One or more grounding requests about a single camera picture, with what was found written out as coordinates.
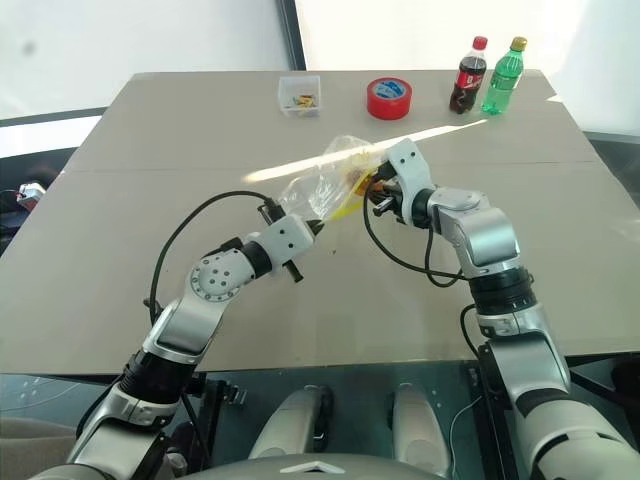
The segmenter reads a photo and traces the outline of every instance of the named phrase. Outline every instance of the red bottle cap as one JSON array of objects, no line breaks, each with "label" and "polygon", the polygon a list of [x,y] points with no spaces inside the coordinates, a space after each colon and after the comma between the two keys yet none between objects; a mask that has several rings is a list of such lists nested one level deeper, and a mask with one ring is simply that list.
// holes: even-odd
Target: red bottle cap
[{"label": "red bottle cap", "polygon": [[473,39],[473,48],[476,50],[484,50],[487,48],[487,37],[476,37]]}]

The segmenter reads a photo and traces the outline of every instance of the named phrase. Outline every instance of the coca-cola bottle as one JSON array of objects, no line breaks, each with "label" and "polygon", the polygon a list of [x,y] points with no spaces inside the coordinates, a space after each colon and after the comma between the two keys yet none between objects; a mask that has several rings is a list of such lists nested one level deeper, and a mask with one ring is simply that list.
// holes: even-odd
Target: coca-cola bottle
[{"label": "coca-cola bottle", "polygon": [[460,62],[458,78],[449,100],[449,108],[456,113],[468,112],[476,101],[484,72],[487,71],[487,62],[484,59],[486,47],[486,37],[475,37],[473,48]]}]

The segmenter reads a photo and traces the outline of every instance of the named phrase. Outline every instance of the robotic arm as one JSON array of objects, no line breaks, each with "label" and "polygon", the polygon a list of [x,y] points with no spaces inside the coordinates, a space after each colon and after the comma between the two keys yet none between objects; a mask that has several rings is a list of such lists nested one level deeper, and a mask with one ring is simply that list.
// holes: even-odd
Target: robotic arm
[{"label": "robotic arm", "polygon": [[260,211],[270,225],[244,242],[227,242],[191,269],[182,297],[162,311],[122,379],[89,418],[69,464],[36,478],[155,478],[167,449],[162,428],[173,418],[226,308],[242,287],[281,266],[300,280],[292,260],[313,245],[322,228],[285,215],[272,201]]},{"label": "robotic arm", "polygon": [[[533,480],[636,480],[640,455],[593,407],[570,396],[568,368],[522,265],[505,214],[475,191],[437,187],[416,145],[387,151],[373,181],[374,213],[392,211],[409,226],[432,228],[454,247],[475,301],[480,331],[516,418]],[[142,348],[89,418],[69,464],[37,480],[159,478],[162,428],[242,287],[309,249],[321,225],[265,205],[270,225],[245,242],[227,242],[187,275],[183,296],[157,319]]]},{"label": "robotic arm", "polygon": [[531,289],[511,223],[486,195],[437,187],[416,145],[387,151],[376,180],[376,215],[433,228],[455,249],[475,301],[480,331],[516,417],[526,466],[535,480],[640,478],[640,456],[592,406],[571,399],[570,377]]}]

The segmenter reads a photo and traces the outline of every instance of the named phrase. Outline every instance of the gold bottle cap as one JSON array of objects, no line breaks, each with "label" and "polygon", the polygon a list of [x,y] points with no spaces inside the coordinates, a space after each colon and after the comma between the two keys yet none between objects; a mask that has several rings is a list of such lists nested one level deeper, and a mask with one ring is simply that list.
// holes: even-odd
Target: gold bottle cap
[{"label": "gold bottle cap", "polygon": [[527,39],[524,37],[513,37],[511,42],[511,50],[522,52],[527,46]]}]

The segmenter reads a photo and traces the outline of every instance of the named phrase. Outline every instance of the gray chair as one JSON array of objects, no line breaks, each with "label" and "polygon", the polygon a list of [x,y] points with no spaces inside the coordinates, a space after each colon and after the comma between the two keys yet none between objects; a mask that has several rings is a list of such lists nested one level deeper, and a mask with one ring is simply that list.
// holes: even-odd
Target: gray chair
[{"label": "gray chair", "polygon": [[0,478],[24,480],[66,462],[75,430],[30,418],[0,418]]}]

